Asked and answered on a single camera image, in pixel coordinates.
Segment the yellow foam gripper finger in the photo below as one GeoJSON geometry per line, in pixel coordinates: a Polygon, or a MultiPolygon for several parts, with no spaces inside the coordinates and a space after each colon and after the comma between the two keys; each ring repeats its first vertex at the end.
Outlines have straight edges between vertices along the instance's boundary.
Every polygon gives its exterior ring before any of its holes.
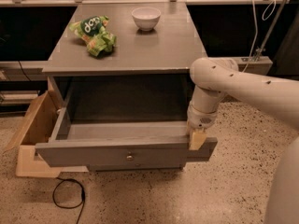
{"type": "Polygon", "coordinates": [[[190,136],[189,150],[198,150],[206,141],[206,131],[204,128],[190,129],[189,136],[190,136]]]}

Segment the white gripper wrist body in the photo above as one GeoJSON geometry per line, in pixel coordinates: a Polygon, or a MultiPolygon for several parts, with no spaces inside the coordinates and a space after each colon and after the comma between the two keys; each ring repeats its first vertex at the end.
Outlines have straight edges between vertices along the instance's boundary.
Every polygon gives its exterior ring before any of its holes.
{"type": "Polygon", "coordinates": [[[207,129],[211,127],[214,124],[216,117],[216,112],[206,114],[196,110],[192,105],[190,105],[187,110],[188,123],[193,129],[207,129]]]}

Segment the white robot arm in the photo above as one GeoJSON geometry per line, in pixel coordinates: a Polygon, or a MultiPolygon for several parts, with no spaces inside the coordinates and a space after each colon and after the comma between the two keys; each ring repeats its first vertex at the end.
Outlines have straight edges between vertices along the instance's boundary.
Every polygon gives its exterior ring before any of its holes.
{"type": "MultiPolygon", "coordinates": [[[[226,95],[299,129],[298,81],[241,72],[232,58],[200,58],[192,63],[190,77],[194,83],[187,112],[191,149],[205,142],[205,129],[213,125],[226,95]]],[[[264,224],[299,224],[299,138],[278,163],[264,224]]]]}

